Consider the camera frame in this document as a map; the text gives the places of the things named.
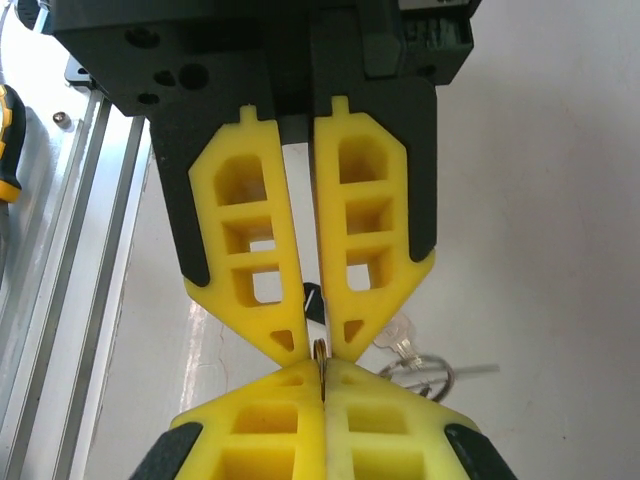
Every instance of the metal key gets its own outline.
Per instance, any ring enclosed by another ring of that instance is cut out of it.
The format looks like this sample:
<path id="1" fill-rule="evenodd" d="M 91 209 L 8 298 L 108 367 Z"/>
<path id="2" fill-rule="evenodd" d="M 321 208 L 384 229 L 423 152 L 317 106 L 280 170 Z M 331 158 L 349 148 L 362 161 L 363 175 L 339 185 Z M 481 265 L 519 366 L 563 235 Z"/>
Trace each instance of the metal key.
<path id="1" fill-rule="evenodd" d="M 418 357 L 418 352 L 411 344 L 412 336 L 411 320 L 404 313 L 399 312 L 375 338 L 373 344 L 378 348 L 390 348 L 401 358 L 410 360 Z"/>

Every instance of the yellow 3d-printed part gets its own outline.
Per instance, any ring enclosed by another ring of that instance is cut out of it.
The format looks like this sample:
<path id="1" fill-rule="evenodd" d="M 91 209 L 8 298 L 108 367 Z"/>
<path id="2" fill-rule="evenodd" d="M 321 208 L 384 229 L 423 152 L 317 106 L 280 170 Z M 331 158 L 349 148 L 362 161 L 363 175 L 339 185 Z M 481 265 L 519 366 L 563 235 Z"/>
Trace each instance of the yellow 3d-printed part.
<path id="1" fill-rule="evenodd" d="M 315 119 L 316 222 L 334 357 L 355 362 L 433 267 L 409 257 L 407 153 L 365 113 L 333 99 Z M 348 275 L 366 269 L 369 288 Z"/>
<path id="2" fill-rule="evenodd" d="M 287 366 L 309 358 L 309 339 L 278 125 L 258 121 L 250 106 L 240 118 L 189 170 L 212 281 L 185 283 L 191 298 Z"/>
<path id="3" fill-rule="evenodd" d="M 467 417 L 356 365 L 327 362 L 327 479 L 469 480 L 445 435 Z"/>
<path id="4" fill-rule="evenodd" d="M 177 417 L 204 426 L 177 480 L 325 480 L 318 365 L 301 362 Z"/>

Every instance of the mounting hole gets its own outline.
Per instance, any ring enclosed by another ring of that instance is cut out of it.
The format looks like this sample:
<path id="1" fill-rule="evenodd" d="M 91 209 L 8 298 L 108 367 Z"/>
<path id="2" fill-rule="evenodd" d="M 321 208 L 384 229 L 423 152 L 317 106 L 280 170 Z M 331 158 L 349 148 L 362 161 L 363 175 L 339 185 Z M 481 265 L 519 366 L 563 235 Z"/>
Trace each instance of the mounting hole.
<path id="1" fill-rule="evenodd" d="M 421 77 L 430 77 L 436 74 L 436 66 L 435 65 L 427 65 L 426 67 L 422 67 L 418 69 L 418 75 Z"/>
<path id="2" fill-rule="evenodd" d="M 169 70 L 163 70 L 161 72 L 156 72 L 153 76 L 153 80 L 163 87 L 175 87 L 176 79 L 173 78 L 173 75 Z"/>
<path id="3" fill-rule="evenodd" d="M 187 90 L 201 90 L 209 83 L 209 72 L 199 63 L 191 63 L 180 69 L 178 80 Z"/>
<path id="4" fill-rule="evenodd" d="M 156 48 L 160 44 L 160 36 L 157 33 L 142 27 L 127 30 L 124 33 L 124 38 L 136 48 L 150 49 Z"/>
<path id="5" fill-rule="evenodd" d="M 138 102 L 143 105 L 157 105 L 160 103 L 160 97 L 153 93 L 141 93 L 138 95 Z"/>

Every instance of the screwdriver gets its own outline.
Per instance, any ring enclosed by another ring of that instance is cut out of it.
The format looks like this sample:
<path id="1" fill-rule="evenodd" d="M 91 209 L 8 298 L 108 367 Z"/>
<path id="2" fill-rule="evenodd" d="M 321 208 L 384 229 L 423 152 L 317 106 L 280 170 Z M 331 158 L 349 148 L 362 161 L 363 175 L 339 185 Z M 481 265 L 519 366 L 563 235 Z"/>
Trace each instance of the screwdriver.
<path id="1" fill-rule="evenodd" d="M 27 130 L 27 115 L 18 93 L 0 85 L 0 287 L 10 241 L 9 204 L 15 203 L 22 186 L 16 178 Z"/>

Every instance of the screw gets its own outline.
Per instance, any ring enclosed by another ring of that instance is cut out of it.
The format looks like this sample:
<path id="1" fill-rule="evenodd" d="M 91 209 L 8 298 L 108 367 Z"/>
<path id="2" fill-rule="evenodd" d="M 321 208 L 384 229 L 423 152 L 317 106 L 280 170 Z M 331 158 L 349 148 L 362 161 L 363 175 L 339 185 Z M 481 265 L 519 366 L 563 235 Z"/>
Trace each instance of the screw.
<path id="1" fill-rule="evenodd" d="M 53 114 L 53 123 L 67 130 L 71 126 L 71 118 L 65 112 L 57 112 Z"/>

